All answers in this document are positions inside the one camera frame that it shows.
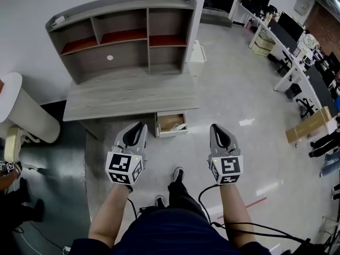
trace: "wrist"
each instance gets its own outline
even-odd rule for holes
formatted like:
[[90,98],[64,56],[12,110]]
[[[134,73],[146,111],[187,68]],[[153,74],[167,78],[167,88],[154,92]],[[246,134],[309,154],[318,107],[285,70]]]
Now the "wrist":
[[112,186],[112,189],[115,189],[116,191],[119,191],[121,194],[126,196],[129,196],[129,194],[131,193],[129,187],[125,184],[115,183]]
[[231,188],[233,186],[236,186],[236,184],[235,183],[221,184],[221,185],[219,185],[219,188],[220,189],[229,189],[229,188]]

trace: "black pants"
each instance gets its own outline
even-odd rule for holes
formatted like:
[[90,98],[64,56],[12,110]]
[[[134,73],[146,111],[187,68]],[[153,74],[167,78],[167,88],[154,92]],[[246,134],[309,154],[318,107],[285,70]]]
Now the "black pants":
[[21,205],[22,203],[24,203],[24,195],[20,189],[0,197],[1,211],[6,216],[2,223],[5,230],[12,231],[22,222],[33,219],[34,209]]
[[[169,206],[167,208],[181,208],[190,210],[207,220],[206,215],[201,209],[201,206],[188,194],[188,191],[182,182],[172,182],[168,186],[168,189]],[[147,207],[141,214],[140,218],[161,209],[164,208],[157,206]]]
[[314,148],[318,149],[313,152],[313,155],[315,157],[320,157],[338,145],[340,145],[340,133],[334,131],[332,134],[323,136],[314,143]]

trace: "human arm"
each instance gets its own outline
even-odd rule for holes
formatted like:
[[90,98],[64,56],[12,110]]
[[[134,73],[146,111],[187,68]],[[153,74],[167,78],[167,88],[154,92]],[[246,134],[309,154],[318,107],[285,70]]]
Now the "human arm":
[[241,233],[228,228],[234,228],[241,231],[253,232],[254,227],[247,224],[228,225],[228,223],[251,222],[248,211],[243,203],[239,191],[235,184],[225,184],[219,187],[223,204],[224,223],[227,228],[228,239],[237,247],[241,248],[247,243],[256,242],[252,234]]
[[121,227],[124,208],[130,190],[123,184],[113,184],[107,198],[93,219],[89,238],[113,247]]
[[5,191],[19,176],[20,174],[14,169],[7,176],[0,177],[0,191]]

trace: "brown cardboard box on floor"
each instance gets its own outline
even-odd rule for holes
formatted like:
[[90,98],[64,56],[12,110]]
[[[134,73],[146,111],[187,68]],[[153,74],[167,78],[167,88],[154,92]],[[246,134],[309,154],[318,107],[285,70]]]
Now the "brown cardboard box on floor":
[[286,131],[288,143],[296,142],[299,138],[312,133],[332,119],[328,107],[323,107],[302,123]]

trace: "desk hutch shelf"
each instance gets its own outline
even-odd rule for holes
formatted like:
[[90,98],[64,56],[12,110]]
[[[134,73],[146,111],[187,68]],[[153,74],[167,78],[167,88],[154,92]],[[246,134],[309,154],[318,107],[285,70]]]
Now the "desk hutch shelf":
[[[195,7],[195,0],[100,0],[54,16],[46,30],[77,84],[127,67],[182,73]],[[62,15],[67,21],[51,27]]]

